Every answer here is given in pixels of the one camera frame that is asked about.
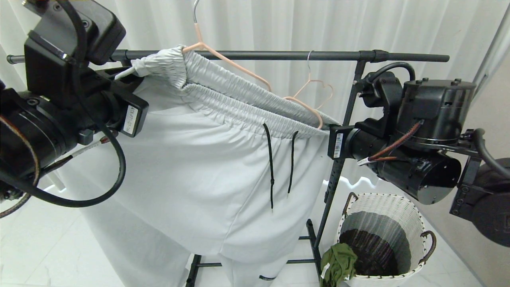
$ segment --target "beige wall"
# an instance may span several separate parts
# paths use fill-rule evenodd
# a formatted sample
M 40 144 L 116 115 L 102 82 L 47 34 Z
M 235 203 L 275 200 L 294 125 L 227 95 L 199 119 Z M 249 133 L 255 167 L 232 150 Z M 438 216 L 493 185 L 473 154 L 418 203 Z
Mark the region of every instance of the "beige wall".
M 510 157 L 510 53 L 478 96 L 464 128 L 484 128 L 486 146 L 493 157 Z M 462 163 L 466 159 L 457 158 Z M 471 222 L 449 214 L 455 192 L 435 205 L 417 206 L 487 287 L 510 286 L 510 248 L 493 243 Z

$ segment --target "marble floor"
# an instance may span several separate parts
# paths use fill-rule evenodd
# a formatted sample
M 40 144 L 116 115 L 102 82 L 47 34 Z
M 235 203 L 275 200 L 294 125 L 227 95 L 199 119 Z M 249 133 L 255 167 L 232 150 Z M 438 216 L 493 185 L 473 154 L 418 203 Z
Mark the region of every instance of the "marble floor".
M 354 191 L 376 188 L 368 182 L 342 188 Z M 339 210 L 343 208 L 348 192 L 337 192 L 336 204 L 321 250 L 331 245 L 338 225 Z M 317 226 L 323 203 L 318 200 L 312 214 Z M 435 231 L 426 222 L 426 227 Z M 77 209 L 52 206 L 31 199 L 21 210 L 0 221 L 0 286 L 1 287 L 123 287 L 91 234 Z M 312 258 L 308 241 L 300 241 L 291 259 Z M 213 262 L 205 258 L 202 262 Z M 316 287 L 317 274 L 313 264 L 287 265 L 272 287 Z M 221 267 L 201 268 L 197 287 L 230 286 Z M 466 265 L 438 236 L 435 253 L 425 267 L 413 275 L 402 287 L 479 287 L 483 286 Z

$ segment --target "robotic arm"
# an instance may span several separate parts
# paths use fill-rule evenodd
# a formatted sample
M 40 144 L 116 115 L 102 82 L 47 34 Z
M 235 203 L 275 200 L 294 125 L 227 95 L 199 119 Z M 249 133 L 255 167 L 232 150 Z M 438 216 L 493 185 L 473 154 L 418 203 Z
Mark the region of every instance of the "robotic arm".
M 88 1 L 26 0 L 41 16 L 24 44 L 28 90 L 0 82 L 0 201 L 33 195 L 53 204 L 85 207 L 112 196 L 122 184 L 125 158 L 114 134 L 136 136 L 148 103 L 132 94 L 142 78 L 113 77 L 125 68 L 93 71 L 105 64 L 125 36 L 116 16 Z M 403 87 L 390 69 L 404 67 Z M 494 160 L 483 130 L 462 133 L 475 85 L 460 79 L 415 80 L 407 63 L 393 63 L 355 83 L 367 107 L 383 107 L 381 119 L 330 127 L 332 159 L 353 158 L 424 204 L 458 191 L 450 213 L 472 221 L 489 239 L 510 246 L 510 159 Z M 38 179 L 65 164 L 54 162 L 101 131 L 119 158 L 119 174 L 104 195 L 67 200 L 36 188 Z M 461 164 L 445 153 L 469 156 Z

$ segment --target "black drawstring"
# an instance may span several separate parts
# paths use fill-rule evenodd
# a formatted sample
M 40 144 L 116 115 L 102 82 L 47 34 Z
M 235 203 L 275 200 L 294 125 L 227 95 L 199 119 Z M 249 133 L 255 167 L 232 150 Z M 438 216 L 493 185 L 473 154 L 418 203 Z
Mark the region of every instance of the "black drawstring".
M 296 135 L 298 131 L 296 131 L 292 135 L 292 149 L 291 149 L 291 158 L 290 158 L 290 179 L 289 179 L 289 190 L 287 191 L 287 196 L 289 196 L 290 193 L 290 187 L 292 185 L 292 174 L 294 173 L 294 143 L 296 142 Z
M 273 149 L 271 147 L 271 135 L 266 123 L 264 123 L 264 129 L 267 135 L 267 145 L 269 149 L 269 168 L 271 169 L 271 210 L 273 210 L 273 186 L 274 186 L 274 172 L 273 172 Z
M 264 129 L 266 130 L 267 135 L 267 146 L 269 150 L 269 168 L 271 169 L 271 210 L 273 210 L 273 187 L 274 187 L 274 169 L 273 169 L 273 149 L 271 147 L 271 134 L 269 134 L 269 128 L 264 123 Z M 292 135 L 292 148 L 291 148 L 291 161 L 290 161 L 290 180 L 289 180 L 289 190 L 287 191 L 287 196 L 290 193 L 290 188 L 292 186 L 292 175 L 294 174 L 294 144 L 296 142 L 296 136 L 298 131 L 296 131 Z

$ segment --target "gray woven stripe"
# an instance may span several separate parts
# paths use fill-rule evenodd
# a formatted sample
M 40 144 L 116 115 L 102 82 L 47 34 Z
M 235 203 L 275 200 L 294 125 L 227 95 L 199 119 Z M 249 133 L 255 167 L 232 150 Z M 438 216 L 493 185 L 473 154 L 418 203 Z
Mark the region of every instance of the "gray woven stripe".
M 405 231 L 398 222 L 385 215 L 359 211 L 346 216 L 340 232 L 351 229 L 364 230 L 381 237 L 393 249 L 399 273 L 410 271 L 411 249 Z

